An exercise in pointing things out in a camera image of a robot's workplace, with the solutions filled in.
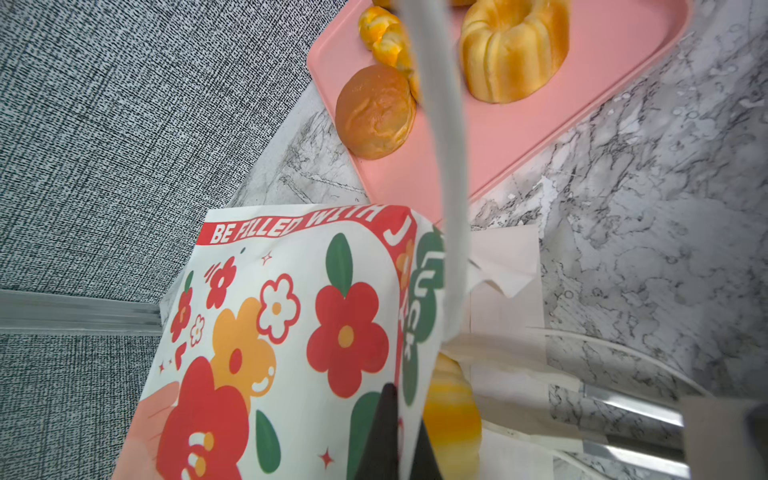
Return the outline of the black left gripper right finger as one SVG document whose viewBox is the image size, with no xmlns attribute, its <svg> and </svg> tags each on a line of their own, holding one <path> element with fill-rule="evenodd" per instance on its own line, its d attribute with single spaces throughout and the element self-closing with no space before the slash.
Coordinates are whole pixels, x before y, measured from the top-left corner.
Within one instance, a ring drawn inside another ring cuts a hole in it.
<svg viewBox="0 0 768 480">
<path fill-rule="evenodd" d="M 419 429 L 410 480 L 442 480 L 424 422 L 421 422 Z"/>
</svg>

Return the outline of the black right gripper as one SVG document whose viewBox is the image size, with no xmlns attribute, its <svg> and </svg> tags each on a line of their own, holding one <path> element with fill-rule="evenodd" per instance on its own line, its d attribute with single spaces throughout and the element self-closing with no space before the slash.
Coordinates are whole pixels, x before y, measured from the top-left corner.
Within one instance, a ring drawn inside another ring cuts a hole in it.
<svg viewBox="0 0 768 480">
<path fill-rule="evenodd" d="M 693 479 L 767 477 L 767 403 L 688 396 L 681 400 L 683 445 Z"/>
</svg>

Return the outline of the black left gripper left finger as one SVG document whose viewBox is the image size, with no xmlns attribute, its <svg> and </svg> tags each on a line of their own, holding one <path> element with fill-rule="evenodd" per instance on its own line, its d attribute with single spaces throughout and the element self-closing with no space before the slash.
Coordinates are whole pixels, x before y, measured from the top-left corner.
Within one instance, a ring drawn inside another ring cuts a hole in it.
<svg viewBox="0 0 768 480">
<path fill-rule="evenodd" d="M 398 400 L 394 384 L 385 384 L 375 411 L 355 479 L 397 480 Z"/>
</svg>

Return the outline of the yellow striped oval fake bread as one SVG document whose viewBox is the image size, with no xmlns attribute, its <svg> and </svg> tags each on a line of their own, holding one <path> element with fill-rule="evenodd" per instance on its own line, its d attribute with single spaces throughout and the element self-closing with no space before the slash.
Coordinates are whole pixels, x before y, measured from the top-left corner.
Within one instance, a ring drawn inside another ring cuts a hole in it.
<svg viewBox="0 0 768 480">
<path fill-rule="evenodd" d="M 443 479 L 474 479 L 480 463 L 482 421 L 458 362 L 439 353 L 423 420 Z"/>
</svg>

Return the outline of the metal tongs with white tips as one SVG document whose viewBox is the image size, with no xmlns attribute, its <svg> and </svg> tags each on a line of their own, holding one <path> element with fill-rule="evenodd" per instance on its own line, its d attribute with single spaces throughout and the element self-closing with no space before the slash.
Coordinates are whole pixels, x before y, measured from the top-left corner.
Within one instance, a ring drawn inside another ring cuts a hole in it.
<svg viewBox="0 0 768 480">
<path fill-rule="evenodd" d="M 491 432 L 563 460 L 589 456 L 670 479 L 691 478 L 682 449 L 683 416 L 675 404 L 594 385 L 510 340 L 462 334 L 443 351 L 453 360 L 510 374 L 553 395 L 549 405 L 536 406 L 507 394 L 476 393 L 482 423 Z"/>
</svg>

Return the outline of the white floral paper bag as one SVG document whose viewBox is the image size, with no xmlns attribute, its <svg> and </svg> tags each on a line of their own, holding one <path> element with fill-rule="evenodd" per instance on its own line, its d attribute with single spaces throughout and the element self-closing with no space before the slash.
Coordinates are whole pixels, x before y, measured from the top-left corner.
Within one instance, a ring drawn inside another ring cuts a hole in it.
<svg viewBox="0 0 768 480">
<path fill-rule="evenodd" d="M 531 226 L 467 229 L 468 91 L 458 55 L 477 1 L 414 22 L 353 1 L 308 67 L 335 125 L 337 98 L 381 64 L 358 22 L 405 25 L 432 133 L 442 218 L 403 205 L 269 205 L 208 212 L 119 456 L 119 479 L 355 479 L 385 384 L 397 389 L 399 478 L 409 479 L 439 353 L 462 334 L 544 357 Z M 547 406 L 543 387 L 459 363 L 476 393 Z M 482 423 L 475 478 L 545 478 L 557 454 Z"/>
</svg>

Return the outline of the round brown fake bun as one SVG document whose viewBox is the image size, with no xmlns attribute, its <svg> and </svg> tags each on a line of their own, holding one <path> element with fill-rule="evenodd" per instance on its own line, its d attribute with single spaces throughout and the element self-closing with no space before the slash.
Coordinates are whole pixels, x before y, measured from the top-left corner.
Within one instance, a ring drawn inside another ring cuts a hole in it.
<svg viewBox="0 0 768 480">
<path fill-rule="evenodd" d="M 398 150 L 411 133 L 416 102 L 406 77 L 375 64 L 356 72 L 336 102 L 335 127 L 356 157 L 378 160 Z"/>
</svg>

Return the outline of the small yellow fake bread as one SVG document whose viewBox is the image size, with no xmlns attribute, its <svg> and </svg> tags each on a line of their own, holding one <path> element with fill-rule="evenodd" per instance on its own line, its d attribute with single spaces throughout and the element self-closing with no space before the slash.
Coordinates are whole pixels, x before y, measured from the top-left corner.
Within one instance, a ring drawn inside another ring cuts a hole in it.
<svg viewBox="0 0 768 480">
<path fill-rule="evenodd" d="M 470 94 L 506 104 L 546 85 L 570 50 L 566 0 L 485 0 L 466 12 L 458 55 Z"/>
</svg>

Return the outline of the yellow twisted fake bread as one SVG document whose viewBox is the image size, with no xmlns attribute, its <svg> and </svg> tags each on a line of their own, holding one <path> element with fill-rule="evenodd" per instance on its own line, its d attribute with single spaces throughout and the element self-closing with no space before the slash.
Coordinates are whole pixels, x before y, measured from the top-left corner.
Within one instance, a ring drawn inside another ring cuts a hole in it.
<svg viewBox="0 0 768 480">
<path fill-rule="evenodd" d="M 417 103 L 422 102 L 421 82 L 404 23 L 379 6 L 367 8 L 358 22 L 360 38 L 374 59 L 400 71 Z"/>
</svg>

